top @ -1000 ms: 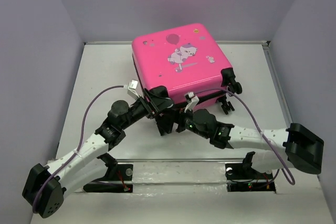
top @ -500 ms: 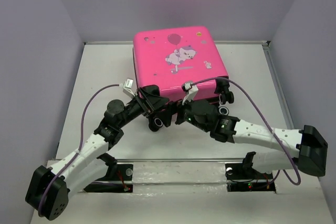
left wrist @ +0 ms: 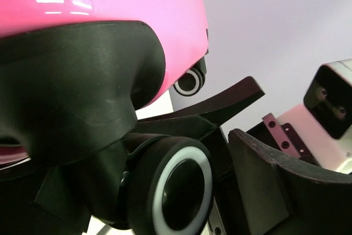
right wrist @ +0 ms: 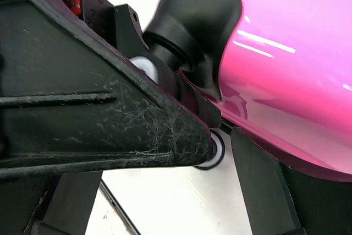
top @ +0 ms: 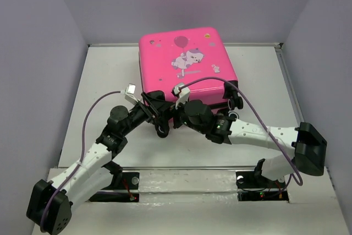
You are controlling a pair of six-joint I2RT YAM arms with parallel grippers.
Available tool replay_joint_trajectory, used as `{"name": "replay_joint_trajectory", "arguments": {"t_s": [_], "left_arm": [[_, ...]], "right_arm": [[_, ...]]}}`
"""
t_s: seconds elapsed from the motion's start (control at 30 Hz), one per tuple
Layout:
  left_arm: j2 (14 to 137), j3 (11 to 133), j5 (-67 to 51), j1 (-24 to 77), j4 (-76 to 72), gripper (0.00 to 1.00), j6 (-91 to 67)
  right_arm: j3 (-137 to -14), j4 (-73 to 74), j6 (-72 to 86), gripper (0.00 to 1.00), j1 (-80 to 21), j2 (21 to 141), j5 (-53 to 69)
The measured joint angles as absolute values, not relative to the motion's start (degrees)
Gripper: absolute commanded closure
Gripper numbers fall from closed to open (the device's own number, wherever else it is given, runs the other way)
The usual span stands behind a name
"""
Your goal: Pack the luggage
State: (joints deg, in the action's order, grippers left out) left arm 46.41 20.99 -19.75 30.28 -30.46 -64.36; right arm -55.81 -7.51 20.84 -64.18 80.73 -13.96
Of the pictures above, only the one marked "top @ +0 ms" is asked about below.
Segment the pink hard-shell suitcase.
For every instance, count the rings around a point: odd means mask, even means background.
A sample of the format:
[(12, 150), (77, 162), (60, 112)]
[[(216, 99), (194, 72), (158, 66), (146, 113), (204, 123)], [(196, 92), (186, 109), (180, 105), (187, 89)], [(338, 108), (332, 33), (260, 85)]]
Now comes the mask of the pink hard-shell suitcase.
[(158, 32), (139, 40), (139, 67), (142, 90), (163, 93), (166, 101), (176, 101), (172, 89), (180, 83), (191, 86), (190, 100), (201, 100), (211, 110), (243, 108), (238, 92), (223, 80), (238, 85), (238, 77), (222, 39), (215, 28), (194, 28)]

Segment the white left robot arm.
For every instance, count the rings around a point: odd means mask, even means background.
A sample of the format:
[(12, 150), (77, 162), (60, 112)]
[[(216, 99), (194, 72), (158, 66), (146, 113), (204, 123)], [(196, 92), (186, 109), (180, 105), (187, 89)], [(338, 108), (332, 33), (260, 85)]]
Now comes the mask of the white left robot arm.
[(169, 132), (175, 104), (164, 93), (142, 93), (142, 100), (126, 95), (133, 108), (115, 106), (107, 124), (89, 149), (85, 147), (86, 125), (81, 131), (81, 155), (64, 172), (49, 181), (38, 181), (31, 193), (26, 216), (41, 232), (60, 234), (69, 223), (73, 210), (105, 187), (116, 188), (122, 181), (122, 168), (113, 159), (128, 143), (127, 135), (143, 122), (152, 123), (160, 136)]

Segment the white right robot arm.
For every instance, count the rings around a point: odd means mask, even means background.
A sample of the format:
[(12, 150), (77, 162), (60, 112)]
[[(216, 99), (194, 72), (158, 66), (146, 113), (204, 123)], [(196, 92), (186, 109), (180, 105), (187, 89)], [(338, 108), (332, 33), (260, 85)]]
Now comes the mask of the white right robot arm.
[(279, 155), (260, 159), (253, 173), (261, 187), (295, 173), (319, 177), (325, 171), (327, 141), (308, 122), (297, 127), (263, 127), (234, 116), (214, 114), (200, 100), (177, 103), (175, 124), (185, 125), (216, 144), (251, 145), (277, 150)]

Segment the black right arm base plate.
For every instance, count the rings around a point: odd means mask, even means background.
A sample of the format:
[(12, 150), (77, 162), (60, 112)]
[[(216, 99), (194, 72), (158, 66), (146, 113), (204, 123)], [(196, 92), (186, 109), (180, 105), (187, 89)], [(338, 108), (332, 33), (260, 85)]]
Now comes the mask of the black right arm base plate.
[(256, 178), (253, 171), (239, 171), (236, 176), (237, 197), (240, 202), (289, 201), (286, 181)]

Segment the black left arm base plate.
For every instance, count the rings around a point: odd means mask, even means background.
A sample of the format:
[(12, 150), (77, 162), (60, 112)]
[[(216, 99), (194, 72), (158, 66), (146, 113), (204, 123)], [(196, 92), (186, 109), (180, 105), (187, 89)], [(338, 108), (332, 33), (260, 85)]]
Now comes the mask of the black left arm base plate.
[(138, 203), (139, 172), (123, 172), (113, 177), (111, 184), (96, 194), (88, 201), (93, 203)]

